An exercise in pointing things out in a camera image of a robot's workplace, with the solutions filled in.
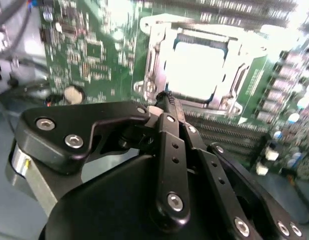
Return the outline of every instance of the metal surface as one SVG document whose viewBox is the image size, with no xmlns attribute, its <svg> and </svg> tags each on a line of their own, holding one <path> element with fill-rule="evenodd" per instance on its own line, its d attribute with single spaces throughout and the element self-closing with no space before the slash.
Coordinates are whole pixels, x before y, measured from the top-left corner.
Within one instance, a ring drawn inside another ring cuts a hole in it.
<svg viewBox="0 0 309 240">
<path fill-rule="evenodd" d="M 196 133 L 196 129 L 193 126 L 189 126 L 189 130 L 194 134 Z"/>
<path fill-rule="evenodd" d="M 290 235 L 290 232 L 288 230 L 288 228 L 281 222 L 281 221 L 278 221 L 278 226 L 279 226 L 279 229 L 280 231 L 286 235 L 286 236 L 289 236 Z"/>
<path fill-rule="evenodd" d="M 42 13 L 42 16 L 43 16 L 43 19 L 47 22 L 51 23 L 54 20 L 53 13 L 49 11 L 48 9 Z"/>
<path fill-rule="evenodd" d="M 23 153 L 18 145 L 15 146 L 11 164 L 18 174 L 25 176 L 31 160 L 31 157 Z"/>
<path fill-rule="evenodd" d="M 35 124 L 40 130 L 44 131 L 51 131 L 56 127 L 55 123 L 48 118 L 41 118 Z"/>
<path fill-rule="evenodd" d="M 296 226 L 293 222 L 290 222 L 290 226 L 291 226 L 293 232 L 294 232 L 297 236 L 301 237 L 301 236 L 303 235 L 302 232 L 300 231 L 300 229 L 297 228 L 297 226 Z"/>
<path fill-rule="evenodd" d="M 236 226 L 236 228 L 239 230 L 239 232 L 245 236 L 245 237 L 248 237 L 249 234 L 250 234 L 250 231 L 249 231 L 249 227 L 247 226 L 247 224 L 242 221 L 239 217 L 236 217 L 234 219 L 234 224 Z"/>
<path fill-rule="evenodd" d="M 180 212 L 184 208 L 183 201 L 178 195 L 174 193 L 169 194 L 167 200 L 169 206 L 176 212 Z"/>
<path fill-rule="evenodd" d="M 166 118 L 172 123 L 175 121 L 171 116 L 167 116 Z"/>
<path fill-rule="evenodd" d="M 141 107 L 137 107 L 136 109 L 137 109 L 138 112 L 141 113 L 141 114 L 145 114 L 145 113 L 146 113 L 146 111 L 145 111 L 143 108 L 141 108 Z"/>
<path fill-rule="evenodd" d="M 220 153 L 223 153 L 223 152 L 224 152 L 224 149 L 223 149 L 221 146 L 216 146 L 216 149 L 217 149 Z"/>
<path fill-rule="evenodd" d="M 79 149 L 84 145 L 83 139 L 75 134 L 70 134 L 64 139 L 65 144 L 73 149 Z"/>
</svg>

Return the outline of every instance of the mounting hole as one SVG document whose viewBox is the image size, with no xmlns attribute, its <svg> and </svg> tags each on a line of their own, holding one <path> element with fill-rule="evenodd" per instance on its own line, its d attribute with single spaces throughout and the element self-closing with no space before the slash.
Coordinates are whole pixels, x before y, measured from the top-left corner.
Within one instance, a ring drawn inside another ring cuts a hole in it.
<svg viewBox="0 0 309 240">
<path fill-rule="evenodd" d="M 218 180 L 219 180 L 219 182 L 220 182 L 222 185 L 224 185 L 224 184 L 226 183 L 226 182 L 225 182 L 224 180 L 222 180 L 222 178 L 220 178 L 220 177 L 219 177 Z"/>
<path fill-rule="evenodd" d="M 179 163 L 179 159 L 176 158 L 176 157 L 173 157 L 173 158 L 172 158 L 172 161 L 173 161 L 175 164 L 178 164 L 178 163 Z"/>
</svg>

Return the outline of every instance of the black cable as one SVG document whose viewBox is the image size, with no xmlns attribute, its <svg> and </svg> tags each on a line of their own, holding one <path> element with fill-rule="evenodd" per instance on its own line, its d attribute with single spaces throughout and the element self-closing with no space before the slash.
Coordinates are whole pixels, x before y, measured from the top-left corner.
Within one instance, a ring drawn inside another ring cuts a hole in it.
<svg viewBox="0 0 309 240">
<path fill-rule="evenodd" d="M 17 49 L 17 47 L 18 47 L 18 45 L 19 45 L 19 43 L 20 43 L 20 41 L 21 41 L 21 39 L 22 39 L 22 37 L 25 33 L 26 27 L 27 27 L 28 22 L 29 22 L 30 15 L 31 15 L 31 9 L 29 8 L 29 9 L 27 9 L 27 11 L 25 13 L 25 16 L 24 16 L 22 25 L 20 27 L 20 30 L 17 33 L 13 43 L 8 48 L 6 48 L 5 50 L 0 52 L 0 60 L 7 59 L 14 54 L 14 52 L 16 51 L 16 49 Z"/>
<path fill-rule="evenodd" d="M 7 109 L 6 109 L 6 107 L 4 106 L 4 104 L 1 101 L 0 101 L 0 110 L 1 110 L 1 113 L 2 113 L 5 121 L 8 123 L 11 132 L 13 134 L 15 134 L 15 129 L 14 129 L 12 123 L 11 123 L 9 114 L 7 113 Z"/>
<path fill-rule="evenodd" d="M 27 0 L 15 0 L 11 2 L 0 14 L 0 27 L 7 22 L 15 13 L 21 9 L 21 7 L 27 2 Z"/>
</svg>

